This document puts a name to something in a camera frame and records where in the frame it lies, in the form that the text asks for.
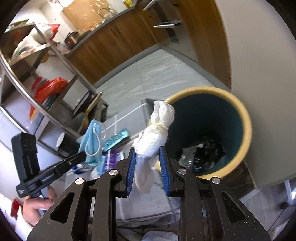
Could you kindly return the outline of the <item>person's left hand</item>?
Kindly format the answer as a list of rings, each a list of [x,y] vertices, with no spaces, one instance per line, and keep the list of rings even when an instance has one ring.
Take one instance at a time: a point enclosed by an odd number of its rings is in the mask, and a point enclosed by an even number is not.
[[[48,198],[26,197],[23,203],[22,213],[24,220],[32,226],[35,226],[41,219],[40,209],[48,210],[57,200],[57,194],[54,188],[48,187]]]

